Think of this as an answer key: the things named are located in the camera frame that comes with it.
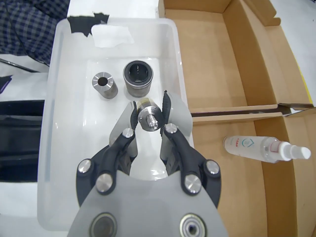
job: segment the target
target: black rubber ring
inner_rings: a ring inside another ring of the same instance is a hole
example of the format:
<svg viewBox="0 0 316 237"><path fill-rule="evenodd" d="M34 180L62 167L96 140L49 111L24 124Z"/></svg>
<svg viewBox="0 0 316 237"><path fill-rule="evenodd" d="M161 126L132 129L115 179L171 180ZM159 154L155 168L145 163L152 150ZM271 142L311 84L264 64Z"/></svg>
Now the black rubber ring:
<svg viewBox="0 0 316 237"><path fill-rule="evenodd" d="M142 82L135 82L135 80L133 80L131 75L130 75L131 67L133 67L134 65L142 65L147 69L148 76ZM125 79L130 84L132 84L134 86L143 86L143 85L147 84L152 79L152 76L153 76L153 71L152 71L151 67L146 62L143 62L140 60L135 60L135 61L130 62L129 64L126 65L126 67L124 69Z"/></svg>

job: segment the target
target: metal part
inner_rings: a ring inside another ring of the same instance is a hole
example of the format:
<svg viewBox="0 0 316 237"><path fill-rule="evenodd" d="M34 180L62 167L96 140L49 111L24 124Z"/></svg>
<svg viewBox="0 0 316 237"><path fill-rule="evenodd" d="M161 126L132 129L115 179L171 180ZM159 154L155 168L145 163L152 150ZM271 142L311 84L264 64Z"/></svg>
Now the metal part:
<svg viewBox="0 0 316 237"><path fill-rule="evenodd" d="M114 237L117 232L117 222L110 213L99 214L90 227L91 237Z"/></svg>
<svg viewBox="0 0 316 237"><path fill-rule="evenodd" d="M149 128L157 130L159 128L158 121L155 119L154 115L150 114L146 117L147 124Z"/></svg>
<svg viewBox="0 0 316 237"><path fill-rule="evenodd" d="M88 172L89 171L89 169L90 169L90 167L91 167L91 160L90 159L84 159L84 160L82 160L80 163L79 163L79 165L78 165L78 171L80 172L80 173L86 173L86 172Z"/></svg>
<svg viewBox="0 0 316 237"><path fill-rule="evenodd" d="M185 176L184 185L186 189L192 194L199 193L202 188L201 180L193 174Z"/></svg>
<svg viewBox="0 0 316 237"><path fill-rule="evenodd" d="M96 180L96 189L100 193L105 193L111 188L113 184L113 178L110 174L104 173L100 175Z"/></svg>
<svg viewBox="0 0 316 237"><path fill-rule="evenodd" d="M182 237L205 237L204 222L195 214L186 214L180 221L180 234Z"/></svg>
<svg viewBox="0 0 316 237"><path fill-rule="evenodd" d="M137 103L138 121L143 130L156 131L163 124L161 109L149 98Z"/></svg>
<svg viewBox="0 0 316 237"><path fill-rule="evenodd" d="M219 165L213 160L206 161L206 168L212 175L216 175L219 172Z"/></svg>
<svg viewBox="0 0 316 237"><path fill-rule="evenodd" d="M134 131L131 128L126 128L123 130L122 135L126 138L132 137L134 134Z"/></svg>
<svg viewBox="0 0 316 237"><path fill-rule="evenodd" d="M178 128L175 124L169 123L165 126L165 129L168 133L173 134L177 132Z"/></svg>
<svg viewBox="0 0 316 237"><path fill-rule="evenodd" d="M1 58L0 58L0 62L1 62L1 63L4 63L4 64L7 64L7 65L9 65L9 66L12 66L12 67L21 69L21 70L25 70L25 71L30 72L30 73L38 73L38 72L39 72L39 71L36 71L36 70L29 69L29 68L27 68L27 67L21 66L21 65L19 65L19 64L16 64L16 63L14 63L14 62L1 59Z"/></svg>
<svg viewBox="0 0 316 237"><path fill-rule="evenodd" d="M136 98L146 96L153 74L152 68L146 62L136 60L127 64L123 70L123 77L129 94Z"/></svg>
<svg viewBox="0 0 316 237"><path fill-rule="evenodd" d="M112 99L118 93L113 77L107 72L96 74L92 79L92 86L106 99Z"/></svg>

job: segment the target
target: metal bushing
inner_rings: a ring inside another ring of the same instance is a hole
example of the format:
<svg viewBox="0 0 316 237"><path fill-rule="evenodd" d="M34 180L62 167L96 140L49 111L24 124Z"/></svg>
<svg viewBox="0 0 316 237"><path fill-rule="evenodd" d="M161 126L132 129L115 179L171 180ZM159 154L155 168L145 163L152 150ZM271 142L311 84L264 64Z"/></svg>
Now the metal bushing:
<svg viewBox="0 0 316 237"><path fill-rule="evenodd" d="M123 70L127 91L136 98L147 95L153 76L152 68L146 62L140 60L130 62Z"/></svg>
<svg viewBox="0 0 316 237"><path fill-rule="evenodd" d="M92 86L106 99L112 99L118 93L113 77L107 72L96 74L92 79Z"/></svg>

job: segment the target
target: bottle label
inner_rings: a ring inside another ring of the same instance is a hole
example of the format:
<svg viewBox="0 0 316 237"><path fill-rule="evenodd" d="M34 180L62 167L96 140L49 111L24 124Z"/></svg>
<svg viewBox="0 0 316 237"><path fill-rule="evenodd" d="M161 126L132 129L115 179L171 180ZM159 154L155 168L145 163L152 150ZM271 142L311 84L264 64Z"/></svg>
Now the bottle label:
<svg viewBox="0 0 316 237"><path fill-rule="evenodd" d="M264 137L234 136L225 140L224 147L231 154L264 161L260 152L260 144L263 139Z"/></svg>
<svg viewBox="0 0 316 237"><path fill-rule="evenodd" d="M241 141L241 144L243 147L251 147L252 145L254 145L254 141L251 138L246 138Z"/></svg>

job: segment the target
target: silver screw head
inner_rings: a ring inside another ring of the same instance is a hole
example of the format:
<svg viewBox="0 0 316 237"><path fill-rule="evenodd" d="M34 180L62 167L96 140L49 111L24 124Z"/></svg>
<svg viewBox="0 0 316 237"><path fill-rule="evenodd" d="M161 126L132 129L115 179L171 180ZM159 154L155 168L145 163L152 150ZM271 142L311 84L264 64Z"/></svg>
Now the silver screw head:
<svg viewBox="0 0 316 237"><path fill-rule="evenodd" d="M175 124L169 123L166 124L165 129L168 133L173 134L175 132L177 132L178 128Z"/></svg>
<svg viewBox="0 0 316 237"><path fill-rule="evenodd" d="M131 128L126 128L126 129L124 129L123 130L123 132L122 132L122 135L125 137L125 138L130 138L130 137L132 137L133 136L133 134L134 134L134 131L131 129Z"/></svg>
<svg viewBox="0 0 316 237"><path fill-rule="evenodd" d="M90 167L91 167L91 160L84 159L78 165L78 172L84 174L89 171Z"/></svg>
<svg viewBox="0 0 316 237"><path fill-rule="evenodd" d="M100 175L96 181L96 188L98 192L105 193L113 184L113 178L110 174L104 173Z"/></svg>
<svg viewBox="0 0 316 237"><path fill-rule="evenodd" d="M184 185L186 189L193 194L199 193L202 188L201 180L196 175L192 174L185 176Z"/></svg>
<svg viewBox="0 0 316 237"><path fill-rule="evenodd" d="M206 162L206 168L212 175L216 175L219 172L219 165L213 160Z"/></svg>

